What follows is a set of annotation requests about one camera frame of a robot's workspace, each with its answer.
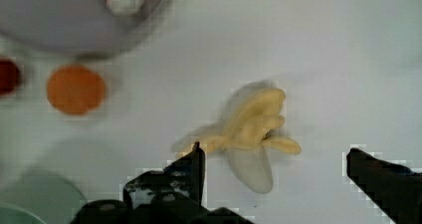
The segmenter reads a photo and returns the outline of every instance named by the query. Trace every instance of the peeled banana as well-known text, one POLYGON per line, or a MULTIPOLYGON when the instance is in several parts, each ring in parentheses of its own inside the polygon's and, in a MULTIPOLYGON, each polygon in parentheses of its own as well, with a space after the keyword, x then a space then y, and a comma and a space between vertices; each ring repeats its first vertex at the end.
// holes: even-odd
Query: peeled banana
MULTIPOLYGON (((301 147, 292 139, 268 136, 281 127, 285 118, 280 115, 285 92, 277 88, 259 90, 251 94, 231 115, 221 135, 199 138, 201 147, 210 153, 227 150, 230 165, 236 176, 251 190, 268 193, 273 188, 273 175, 266 147, 287 154, 299 154, 301 147)), ((180 155, 190 152, 193 143, 180 155)))

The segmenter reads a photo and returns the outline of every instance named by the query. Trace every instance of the orange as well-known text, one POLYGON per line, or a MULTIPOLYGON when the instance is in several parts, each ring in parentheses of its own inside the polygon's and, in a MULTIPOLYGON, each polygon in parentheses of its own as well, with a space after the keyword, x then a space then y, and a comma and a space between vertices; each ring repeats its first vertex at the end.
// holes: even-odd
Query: orange
POLYGON ((47 97, 57 110, 83 115, 99 107, 106 96, 106 83, 97 73, 81 66, 65 66, 50 76, 47 97))

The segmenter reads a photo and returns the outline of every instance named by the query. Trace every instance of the gray bowl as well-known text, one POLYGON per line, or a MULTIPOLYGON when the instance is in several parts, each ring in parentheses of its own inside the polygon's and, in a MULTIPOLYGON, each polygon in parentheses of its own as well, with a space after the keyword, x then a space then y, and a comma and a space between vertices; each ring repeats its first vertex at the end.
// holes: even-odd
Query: gray bowl
POLYGON ((0 35, 48 52, 110 54, 140 42, 164 1, 145 0, 135 16, 115 17, 104 0, 0 0, 0 35))

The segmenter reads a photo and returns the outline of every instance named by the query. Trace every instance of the white object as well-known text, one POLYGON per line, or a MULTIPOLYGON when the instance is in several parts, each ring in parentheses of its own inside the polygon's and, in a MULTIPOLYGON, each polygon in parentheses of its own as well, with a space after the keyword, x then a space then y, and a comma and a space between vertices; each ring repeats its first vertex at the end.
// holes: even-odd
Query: white object
POLYGON ((140 11, 145 0, 106 0, 113 15, 132 16, 140 11))
MULTIPOLYGON (((35 216, 45 224, 70 223, 85 204, 86 198, 73 184, 54 172, 42 169, 30 169, 22 178, 0 191, 0 213, 25 213, 25 220, 35 216)), ((5 221, 2 218, 0 223, 23 223, 9 218, 6 220, 13 222, 2 222, 5 221)), ((32 220, 25 223, 39 222, 32 220)))

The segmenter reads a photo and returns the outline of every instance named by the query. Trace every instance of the banana peel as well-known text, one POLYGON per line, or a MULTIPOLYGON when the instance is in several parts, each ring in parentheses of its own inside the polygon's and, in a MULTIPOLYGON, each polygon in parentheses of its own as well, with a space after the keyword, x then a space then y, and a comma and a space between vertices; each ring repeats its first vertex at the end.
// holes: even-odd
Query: banana peel
MULTIPOLYGON (((268 136, 272 129, 285 123, 280 115, 285 99, 285 92, 277 88, 254 92, 233 112, 221 134, 203 136, 196 141, 206 153, 226 150, 236 176, 251 190, 268 193, 273 189, 273 175, 265 148, 287 154, 302 152, 291 138, 268 136)), ((193 145, 186 146, 178 157, 189 153, 193 145)))

